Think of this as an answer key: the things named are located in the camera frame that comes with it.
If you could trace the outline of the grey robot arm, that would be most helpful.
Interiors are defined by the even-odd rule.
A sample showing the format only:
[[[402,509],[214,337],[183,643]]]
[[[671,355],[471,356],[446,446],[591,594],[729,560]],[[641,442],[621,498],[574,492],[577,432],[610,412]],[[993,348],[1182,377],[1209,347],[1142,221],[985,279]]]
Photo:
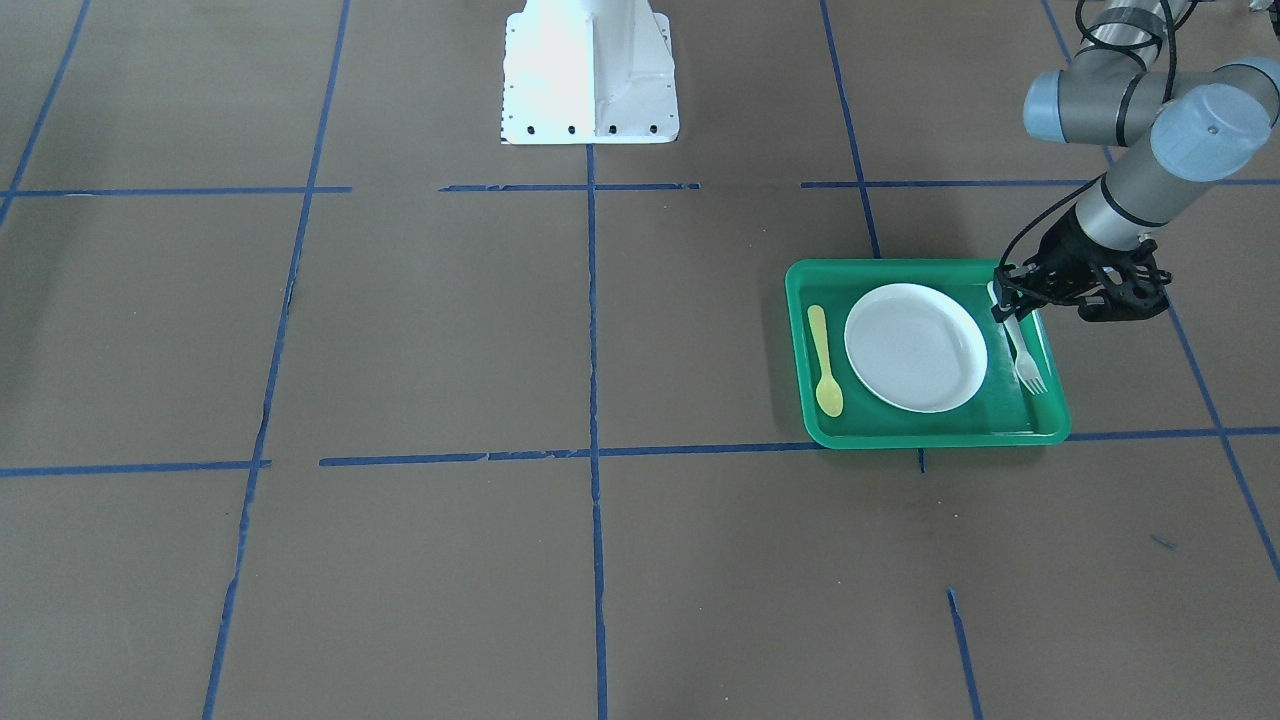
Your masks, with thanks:
[[[1185,1],[1110,1],[1064,70],[1038,76],[1027,133],[1117,147],[1101,176],[1055,204],[1053,224],[1023,263],[993,273],[995,320],[1055,305],[1085,322],[1137,322],[1169,309],[1171,275],[1155,234],[1234,176],[1277,127],[1277,61],[1249,56],[1210,72],[1178,69]]]

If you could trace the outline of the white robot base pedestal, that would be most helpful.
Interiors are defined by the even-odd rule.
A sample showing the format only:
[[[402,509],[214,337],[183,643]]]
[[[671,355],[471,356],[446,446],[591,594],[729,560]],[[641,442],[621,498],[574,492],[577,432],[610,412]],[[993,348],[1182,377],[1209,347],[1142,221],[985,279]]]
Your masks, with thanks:
[[[649,1],[527,1],[504,40],[503,143],[678,138],[672,28]]]

